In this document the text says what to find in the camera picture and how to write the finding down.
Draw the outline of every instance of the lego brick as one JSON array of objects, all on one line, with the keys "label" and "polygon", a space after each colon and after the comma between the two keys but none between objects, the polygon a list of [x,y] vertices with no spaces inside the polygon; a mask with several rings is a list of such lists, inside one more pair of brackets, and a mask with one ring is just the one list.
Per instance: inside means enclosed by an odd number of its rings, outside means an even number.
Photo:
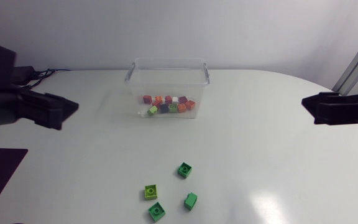
[{"label": "lego brick", "polygon": [[144,187],[144,198],[146,200],[157,199],[157,186],[155,184]]},{"label": "lego brick", "polygon": [[160,109],[160,106],[161,106],[161,102],[160,101],[154,101],[152,103],[153,106],[157,107],[157,109],[159,110]]},{"label": "lego brick", "polygon": [[150,116],[152,116],[152,115],[154,115],[156,112],[157,112],[157,107],[156,106],[152,106],[148,111],[147,111],[147,113],[150,115]]},{"label": "lego brick", "polygon": [[188,164],[182,163],[178,168],[178,174],[184,178],[187,178],[190,175],[192,168]]},{"label": "lego brick", "polygon": [[166,96],[165,97],[165,103],[168,104],[168,105],[172,104],[172,97],[171,96]]},{"label": "lego brick", "polygon": [[192,110],[196,106],[196,103],[194,101],[189,100],[185,103],[185,105],[188,110]]},{"label": "lego brick", "polygon": [[160,111],[161,111],[161,113],[168,113],[169,112],[169,107],[168,107],[168,105],[167,104],[162,104],[161,106],[160,106]]},{"label": "lego brick", "polygon": [[157,202],[149,208],[149,213],[152,216],[153,220],[157,222],[165,215],[165,210]]},{"label": "lego brick", "polygon": [[179,98],[172,97],[172,104],[179,104]]},{"label": "lego brick", "polygon": [[186,112],[186,106],[185,106],[184,103],[178,104],[178,112],[179,112],[179,113]]},{"label": "lego brick", "polygon": [[169,107],[169,113],[177,113],[178,112],[178,105],[170,104],[168,107]]},{"label": "lego brick", "polygon": [[179,103],[186,103],[186,102],[187,102],[187,98],[185,96],[179,97]]},{"label": "lego brick", "polygon": [[156,96],[155,97],[156,101],[159,101],[162,104],[162,96]]},{"label": "lego brick", "polygon": [[145,104],[152,104],[152,103],[153,103],[152,96],[144,95],[144,96],[143,96],[143,102],[144,102]]},{"label": "lego brick", "polygon": [[196,201],[197,201],[197,195],[195,195],[194,193],[188,194],[185,200],[185,207],[191,211]]}]

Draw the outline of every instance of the orange block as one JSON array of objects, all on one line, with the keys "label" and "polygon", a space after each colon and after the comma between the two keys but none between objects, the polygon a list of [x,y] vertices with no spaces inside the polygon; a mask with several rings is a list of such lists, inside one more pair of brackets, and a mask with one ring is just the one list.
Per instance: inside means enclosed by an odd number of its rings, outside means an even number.
[{"label": "orange block", "polygon": [[159,101],[162,104],[162,96],[156,96],[155,97],[156,101]]},{"label": "orange block", "polygon": [[178,104],[178,112],[179,113],[186,112],[186,105],[184,103]]},{"label": "orange block", "polygon": [[189,100],[185,103],[185,105],[188,110],[192,110],[196,106],[196,103],[194,101]]}]

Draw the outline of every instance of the lime green lego brick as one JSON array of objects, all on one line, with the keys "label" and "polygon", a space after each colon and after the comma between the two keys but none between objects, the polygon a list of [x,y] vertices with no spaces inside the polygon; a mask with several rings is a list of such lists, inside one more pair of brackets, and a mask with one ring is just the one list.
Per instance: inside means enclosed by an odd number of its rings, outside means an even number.
[{"label": "lime green lego brick", "polygon": [[149,185],[144,187],[144,198],[146,200],[153,200],[157,198],[157,186]]},{"label": "lime green lego brick", "polygon": [[169,113],[177,113],[178,112],[178,105],[170,104],[169,105]]},{"label": "lime green lego brick", "polygon": [[156,106],[152,106],[148,111],[147,113],[152,116],[154,115],[156,112],[157,112],[158,108]]},{"label": "lime green lego brick", "polygon": [[154,221],[157,222],[165,215],[165,210],[157,202],[149,208],[149,213],[152,216],[152,218],[154,219]]},{"label": "lime green lego brick", "polygon": [[197,195],[195,195],[194,193],[188,194],[185,200],[185,207],[191,211],[196,201],[197,201]]},{"label": "lime green lego brick", "polygon": [[187,178],[191,172],[192,168],[188,164],[182,163],[178,168],[178,174],[184,178]]}]

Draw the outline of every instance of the table surface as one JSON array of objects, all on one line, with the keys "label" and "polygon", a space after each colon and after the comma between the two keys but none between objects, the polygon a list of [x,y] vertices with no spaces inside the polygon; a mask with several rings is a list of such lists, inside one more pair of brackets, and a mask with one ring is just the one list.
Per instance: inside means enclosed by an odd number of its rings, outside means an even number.
[{"label": "table surface", "polygon": [[[138,117],[123,70],[44,80],[35,91],[80,108],[61,131],[0,126],[0,147],[29,149],[0,195],[0,223],[153,223],[156,202],[160,224],[358,223],[358,125],[314,125],[301,105],[328,90],[273,72],[209,72],[196,119]],[[151,184],[158,199],[145,201]]]}]

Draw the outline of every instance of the clear plastic bin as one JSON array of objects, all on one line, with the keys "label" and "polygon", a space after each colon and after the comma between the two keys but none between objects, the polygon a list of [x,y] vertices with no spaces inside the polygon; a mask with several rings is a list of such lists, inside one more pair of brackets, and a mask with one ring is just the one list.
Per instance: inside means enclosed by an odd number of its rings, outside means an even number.
[{"label": "clear plastic bin", "polygon": [[[143,118],[196,118],[204,88],[209,85],[209,74],[206,61],[201,58],[137,58],[125,77],[125,83],[136,97],[138,114]],[[171,112],[165,113],[166,106],[160,105],[158,111],[151,114],[149,109],[153,105],[144,100],[148,96],[151,96],[153,103],[156,96],[161,96],[162,104],[167,106],[176,103],[167,104],[166,96],[185,96],[195,105],[185,103],[185,111],[181,105],[181,113],[174,113],[175,106],[172,106]]]}]

